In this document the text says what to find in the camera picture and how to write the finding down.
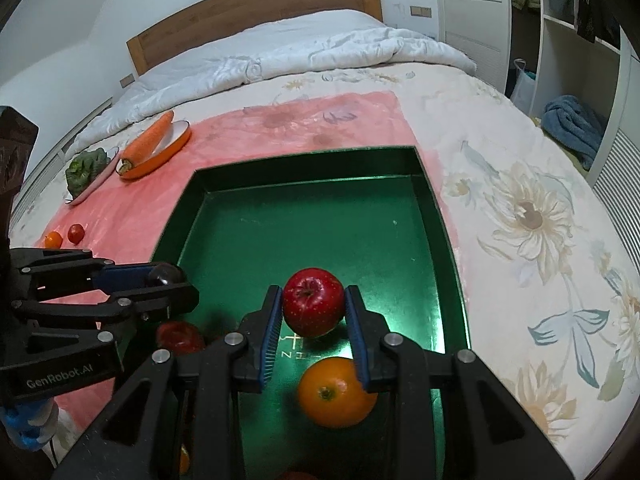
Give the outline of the blue white gloved hand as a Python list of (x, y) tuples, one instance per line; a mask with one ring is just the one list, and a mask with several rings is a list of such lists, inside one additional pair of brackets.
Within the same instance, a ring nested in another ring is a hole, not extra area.
[(36, 452), (56, 433), (58, 404), (53, 399), (44, 399), (2, 408), (1, 421), (18, 448)]

